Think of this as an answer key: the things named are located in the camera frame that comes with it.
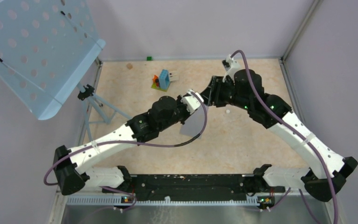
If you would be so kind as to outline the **colourful toy block assembly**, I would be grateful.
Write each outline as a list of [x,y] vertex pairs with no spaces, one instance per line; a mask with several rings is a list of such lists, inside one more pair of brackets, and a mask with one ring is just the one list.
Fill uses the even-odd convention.
[[163,69],[161,73],[152,78],[151,88],[159,91],[167,92],[171,82],[175,82],[179,80],[179,74],[177,71],[169,71]]

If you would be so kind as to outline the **grey envelope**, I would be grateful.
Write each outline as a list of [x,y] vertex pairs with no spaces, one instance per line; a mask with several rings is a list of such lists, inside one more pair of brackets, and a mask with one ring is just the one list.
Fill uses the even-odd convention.
[[180,128],[179,133],[184,136],[194,137],[202,129],[204,125],[204,111],[202,107],[199,107],[186,121],[185,124]]

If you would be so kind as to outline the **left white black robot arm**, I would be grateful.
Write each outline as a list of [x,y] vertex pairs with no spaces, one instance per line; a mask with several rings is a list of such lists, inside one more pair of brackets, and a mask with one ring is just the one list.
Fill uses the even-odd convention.
[[204,109],[204,100],[196,92],[188,92],[174,99],[163,96],[152,104],[151,109],[136,115],[115,131],[82,146],[67,148],[62,145],[55,150],[52,167],[62,195],[74,194],[91,180],[91,169],[95,164],[115,153],[136,146],[163,147],[153,144],[160,132],[177,124],[184,124],[199,108]]

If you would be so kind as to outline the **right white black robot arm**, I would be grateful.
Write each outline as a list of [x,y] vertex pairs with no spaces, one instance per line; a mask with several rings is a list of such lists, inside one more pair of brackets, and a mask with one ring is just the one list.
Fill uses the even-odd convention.
[[284,140],[307,163],[305,168],[282,168],[264,164],[253,171],[248,192],[268,192],[272,187],[300,189],[328,202],[354,171],[358,161],[333,152],[297,117],[279,96],[264,91],[262,78],[253,70],[240,70],[233,77],[213,76],[201,93],[207,106],[236,106]]

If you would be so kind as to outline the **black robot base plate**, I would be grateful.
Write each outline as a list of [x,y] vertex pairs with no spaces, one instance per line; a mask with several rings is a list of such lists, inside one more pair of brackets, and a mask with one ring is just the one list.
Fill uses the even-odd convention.
[[133,193],[139,202],[163,201],[167,196],[177,202],[245,201],[260,193],[283,193],[285,187],[271,187],[257,175],[249,174],[166,174],[131,175],[118,166],[124,182],[118,190]]

